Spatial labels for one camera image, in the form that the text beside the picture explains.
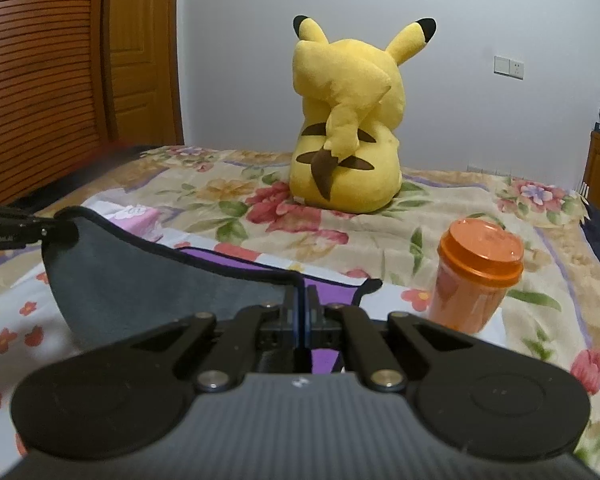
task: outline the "gray pad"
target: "gray pad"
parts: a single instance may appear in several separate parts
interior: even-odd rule
[[[85,350],[196,312],[223,320],[252,304],[282,304],[294,282],[284,270],[233,269],[147,242],[88,209],[68,208],[56,218],[71,219],[79,237],[43,244],[46,274]]]
[[[429,433],[403,397],[353,374],[248,374],[200,396],[161,440],[109,460],[32,451],[3,480],[595,480],[571,456],[500,463]]]

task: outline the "yellow plush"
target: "yellow plush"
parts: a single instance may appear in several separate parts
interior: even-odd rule
[[[294,89],[304,124],[291,161],[296,200],[349,213],[387,205],[402,182],[398,139],[404,113],[398,66],[436,31],[424,18],[405,27],[385,50],[358,40],[329,43],[311,18],[296,16],[300,41],[293,58]]]

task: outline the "pikachu ear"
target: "pikachu ear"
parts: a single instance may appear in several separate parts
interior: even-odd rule
[[[306,16],[300,15],[294,18],[294,30],[299,40],[329,43],[320,25]]]
[[[432,18],[423,18],[401,30],[391,40],[385,52],[400,66],[425,48],[435,33],[436,21]]]

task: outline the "metal screw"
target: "metal screw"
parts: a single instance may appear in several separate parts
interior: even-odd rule
[[[198,376],[198,384],[207,390],[222,388],[229,382],[229,376],[220,370],[207,370]]]
[[[371,374],[371,380],[378,386],[390,388],[402,382],[402,374],[396,370],[377,370]]]

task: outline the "round pad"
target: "round pad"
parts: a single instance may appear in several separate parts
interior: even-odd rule
[[[156,354],[96,351],[30,375],[14,393],[11,416],[27,447],[101,460],[163,436],[179,421],[188,397]]]
[[[480,346],[441,354],[416,392],[434,434],[474,456],[536,460],[573,449],[589,399],[560,368]]]

